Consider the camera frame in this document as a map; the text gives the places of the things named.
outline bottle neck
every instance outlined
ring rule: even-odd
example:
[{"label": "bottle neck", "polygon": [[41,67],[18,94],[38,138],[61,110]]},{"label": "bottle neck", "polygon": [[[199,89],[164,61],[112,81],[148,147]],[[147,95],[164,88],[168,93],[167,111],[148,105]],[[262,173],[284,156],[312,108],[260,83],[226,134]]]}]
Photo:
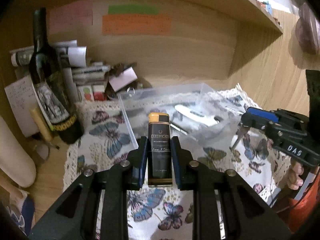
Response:
[{"label": "bottle neck", "polygon": [[46,44],[48,44],[47,26],[45,18],[45,8],[36,10],[33,15],[33,42],[35,46],[35,51],[41,50]]}]

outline black lighter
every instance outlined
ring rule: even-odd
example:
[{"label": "black lighter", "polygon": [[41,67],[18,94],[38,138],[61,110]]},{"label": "black lighter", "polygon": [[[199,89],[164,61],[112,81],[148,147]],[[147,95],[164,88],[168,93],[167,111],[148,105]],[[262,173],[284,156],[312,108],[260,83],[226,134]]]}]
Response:
[{"label": "black lighter", "polygon": [[170,119],[165,113],[150,113],[148,127],[148,185],[172,185]]}]

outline hand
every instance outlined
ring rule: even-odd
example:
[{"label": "hand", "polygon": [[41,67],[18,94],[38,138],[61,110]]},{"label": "hand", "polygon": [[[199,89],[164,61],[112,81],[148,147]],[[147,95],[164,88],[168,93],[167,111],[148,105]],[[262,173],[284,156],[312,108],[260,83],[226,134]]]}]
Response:
[{"label": "hand", "polygon": [[[319,170],[319,167],[316,167],[311,170],[311,172],[315,175],[313,180],[314,181],[316,174]],[[287,185],[290,189],[297,190],[303,184],[303,180],[299,177],[299,175],[303,174],[303,166],[301,163],[298,163],[291,159],[291,166],[288,171],[288,178],[287,178]]]}]

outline white utility knife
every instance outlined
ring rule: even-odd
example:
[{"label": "white utility knife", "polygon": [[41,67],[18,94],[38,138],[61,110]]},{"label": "white utility knife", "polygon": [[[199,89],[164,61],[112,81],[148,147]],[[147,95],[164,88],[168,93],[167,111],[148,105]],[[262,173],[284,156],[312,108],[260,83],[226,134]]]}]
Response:
[{"label": "white utility knife", "polygon": [[221,117],[219,116],[205,116],[204,114],[201,114],[197,111],[194,111],[184,105],[176,105],[174,107],[179,113],[183,114],[184,116],[192,119],[195,122],[203,123],[207,126],[213,126],[219,121],[222,121]]}]

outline pink sticky note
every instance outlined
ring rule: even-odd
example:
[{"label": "pink sticky note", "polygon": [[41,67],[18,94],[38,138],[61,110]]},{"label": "pink sticky note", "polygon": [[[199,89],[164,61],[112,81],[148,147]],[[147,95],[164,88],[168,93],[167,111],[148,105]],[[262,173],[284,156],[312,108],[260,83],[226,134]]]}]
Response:
[{"label": "pink sticky note", "polygon": [[49,12],[49,34],[65,32],[74,26],[92,25],[92,0],[80,0]]},{"label": "pink sticky note", "polygon": [[117,77],[109,77],[109,83],[115,92],[135,80],[137,80],[137,75],[135,74],[132,67],[126,69]]}]

